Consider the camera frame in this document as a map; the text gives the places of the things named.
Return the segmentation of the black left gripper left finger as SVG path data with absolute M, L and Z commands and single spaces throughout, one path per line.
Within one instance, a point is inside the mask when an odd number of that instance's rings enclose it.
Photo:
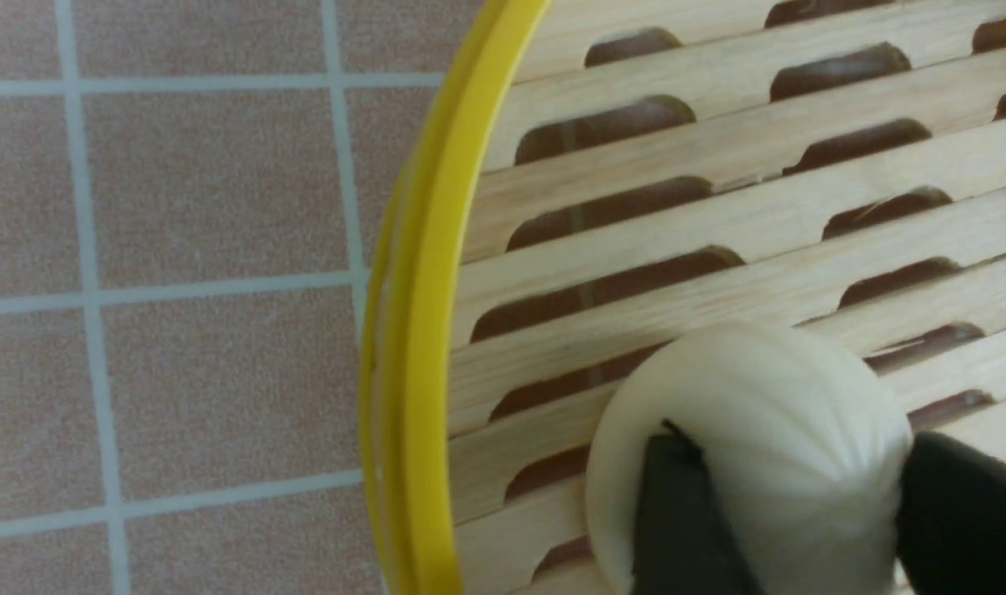
M 632 531 L 634 594 L 762 594 L 703 459 L 672 421 L 647 438 Z

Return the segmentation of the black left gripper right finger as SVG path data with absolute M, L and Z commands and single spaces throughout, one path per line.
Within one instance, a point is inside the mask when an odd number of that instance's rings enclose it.
M 897 557 L 914 594 L 1006 594 L 1006 463 L 921 432 L 902 493 Z

